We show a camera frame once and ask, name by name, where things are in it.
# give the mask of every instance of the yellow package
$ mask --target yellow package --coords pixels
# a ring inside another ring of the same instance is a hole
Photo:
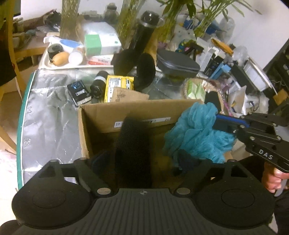
[[[113,76],[108,75],[106,80],[104,102],[110,102],[113,94],[113,89],[115,87],[126,88],[129,90],[134,89],[134,77],[125,77],[125,76]]]

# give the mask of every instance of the ribbed black surface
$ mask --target ribbed black surface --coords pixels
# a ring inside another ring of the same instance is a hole
[[[223,228],[203,218],[190,199],[168,189],[120,189],[98,199],[78,222],[55,230],[22,226],[13,235],[273,235],[263,225],[248,230]]]

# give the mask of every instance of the white wall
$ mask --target white wall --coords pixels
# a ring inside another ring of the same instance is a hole
[[[262,15],[251,12],[239,5],[244,12],[242,17],[236,10],[229,7],[229,16],[235,20],[236,27],[229,43],[235,46],[244,45],[249,55],[264,68],[275,56],[289,38],[289,9],[280,0],[247,0]],[[80,0],[79,12],[97,10],[103,13],[108,3],[115,2],[120,11],[123,0]],[[140,14],[145,10],[153,10],[159,14],[163,7],[159,7],[156,0],[147,0]],[[21,16],[26,20],[41,16],[45,12],[57,9],[61,12],[61,0],[22,0]]]

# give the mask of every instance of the human hand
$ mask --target human hand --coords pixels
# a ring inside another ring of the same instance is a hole
[[[283,179],[289,179],[289,173],[283,173],[270,163],[265,162],[262,184],[266,189],[268,189],[269,192],[274,193],[275,190],[280,189],[281,181]]]

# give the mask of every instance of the silver bolt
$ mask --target silver bolt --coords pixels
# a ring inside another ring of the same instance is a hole
[[[188,188],[178,188],[177,193],[180,195],[187,195],[191,192]]]
[[[96,192],[100,195],[107,195],[111,193],[111,190],[110,188],[99,188]]]

